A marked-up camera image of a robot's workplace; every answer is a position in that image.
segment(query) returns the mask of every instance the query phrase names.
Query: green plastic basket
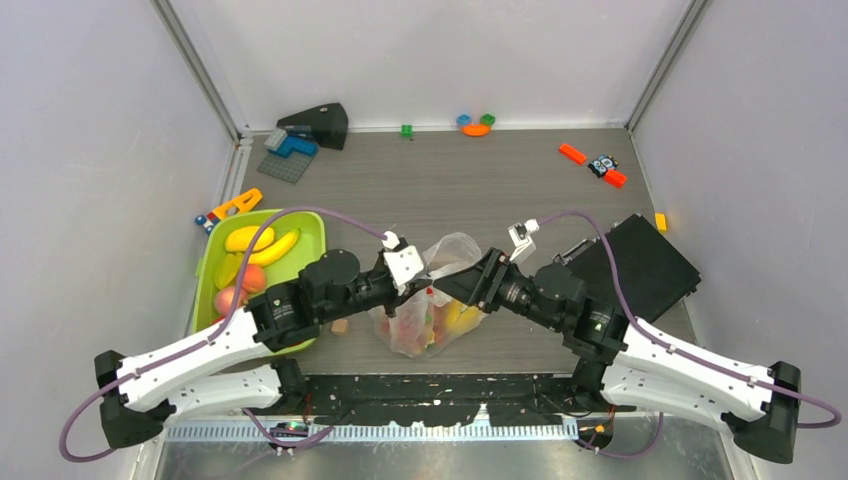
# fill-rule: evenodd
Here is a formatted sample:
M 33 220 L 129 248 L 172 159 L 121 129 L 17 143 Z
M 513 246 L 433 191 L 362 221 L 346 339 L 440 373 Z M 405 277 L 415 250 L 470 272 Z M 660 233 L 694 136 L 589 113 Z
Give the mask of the green plastic basket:
M 222 220 L 215 225 L 209 234 L 206 253 L 197 267 L 197 295 L 194 297 L 194 314 L 191 319 L 193 333 L 199 332 L 212 325 L 220 315 L 215 310 L 213 301 L 218 289 L 215 287 L 214 272 L 224 259 L 224 240 L 227 235 L 241 227 L 259 226 L 279 210 L 259 210 L 241 213 Z M 297 277 L 298 272 L 307 264 L 318 260 L 327 251 L 327 239 L 324 233 L 324 221 L 312 212 L 297 212 L 277 219 L 271 224 L 275 238 L 280 238 L 286 232 L 299 228 L 300 238 L 294 248 L 283 258 L 265 267 L 268 285 L 286 282 Z M 286 355 L 309 347 L 315 339 L 307 340 L 299 345 L 280 350 L 274 355 Z

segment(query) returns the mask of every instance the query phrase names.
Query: white wall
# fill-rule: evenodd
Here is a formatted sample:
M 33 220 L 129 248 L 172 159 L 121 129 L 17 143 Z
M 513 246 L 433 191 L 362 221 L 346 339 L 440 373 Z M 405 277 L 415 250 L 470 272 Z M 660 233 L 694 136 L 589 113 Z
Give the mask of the white wall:
M 636 132 L 689 307 L 720 353 L 802 369 L 848 410 L 848 4 L 716 1 Z M 824 420 L 815 407 L 802 421 Z M 848 428 L 799 430 L 764 478 L 845 478 Z
M 93 358 L 184 331 L 229 140 L 146 1 L 0 15 L 0 477 L 127 478 L 137 451 L 57 451 Z M 72 451 L 101 451 L 97 408 Z
M 254 130 L 341 101 L 352 127 L 623 124 L 689 0 L 175 0 Z

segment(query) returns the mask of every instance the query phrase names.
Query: gray wood surface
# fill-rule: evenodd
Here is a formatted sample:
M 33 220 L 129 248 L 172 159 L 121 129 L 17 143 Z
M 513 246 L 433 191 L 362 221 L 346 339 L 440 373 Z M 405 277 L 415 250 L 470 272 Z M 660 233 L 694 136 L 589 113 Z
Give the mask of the gray wood surface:
M 485 252 L 511 251 L 507 227 L 566 208 L 579 208 L 610 226 L 634 212 L 653 218 L 653 207 L 629 136 L 620 129 L 493 131 L 481 138 L 458 132 L 352 133 L 344 151 L 321 149 L 297 185 L 256 171 L 267 152 L 265 136 L 254 139 L 243 189 L 258 187 L 260 208 L 314 205 L 391 228 L 422 251 L 443 235 L 465 232 Z M 616 190 L 557 148 L 569 143 L 590 158 L 611 154 L 627 175 Z M 325 219 L 328 247 L 358 255 L 364 267 L 380 243 L 332 219 Z M 581 219 L 565 219 L 534 236 L 538 249 L 522 266 L 532 274 L 551 257 L 594 236 Z M 350 331 L 325 330 L 297 355 L 307 373 L 522 373 L 571 372 L 577 357 L 562 337 L 509 312 L 498 312 L 475 330 L 428 359 L 389 351 L 375 335 L 367 314 L 351 318 Z M 657 321 L 672 335 L 693 341 L 686 312 L 675 306 Z

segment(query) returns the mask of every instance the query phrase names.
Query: clear plastic bag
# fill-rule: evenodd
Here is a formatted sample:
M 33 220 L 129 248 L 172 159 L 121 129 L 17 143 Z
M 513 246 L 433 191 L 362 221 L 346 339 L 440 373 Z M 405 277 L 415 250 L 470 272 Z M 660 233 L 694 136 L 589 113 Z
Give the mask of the clear plastic bag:
M 464 233 L 445 235 L 424 253 L 430 277 L 441 278 L 468 268 L 483 256 L 480 247 Z M 473 330 L 485 314 L 465 308 L 449 295 L 428 288 L 412 296 L 396 310 L 394 318 L 383 307 L 372 309 L 374 330 L 393 352 L 410 357 L 431 356 Z

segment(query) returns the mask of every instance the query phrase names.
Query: yellow banana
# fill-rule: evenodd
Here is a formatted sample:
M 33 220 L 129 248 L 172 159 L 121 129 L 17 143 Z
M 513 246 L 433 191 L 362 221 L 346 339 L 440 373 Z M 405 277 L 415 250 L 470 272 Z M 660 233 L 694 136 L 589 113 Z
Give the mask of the yellow banana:
M 242 227 L 233 230 L 232 233 L 227 235 L 227 239 L 224 240 L 224 249 L 228 252 L 243 252 L 247 250 L 247 245 L 253 240 L 253 236 L 256 235 L 258 230 L 259 227 Z M 259 235 L 259 240 L 256 241 L 253 249 L 258 252 L 272 243 L 274 243 L 274 229 L 266 228 L 262 232 L 262 235 Z
M 283 258 L 283 255 L 289 253 L 297 243 L 298 238 L 300 238 L 300 229 L 295 228 L 283 235 L 282 238 L 271 244 L 271 246 L 261 252 L 252 254 L 247 262 L 259 265 L 260 267 L 267 267 Z

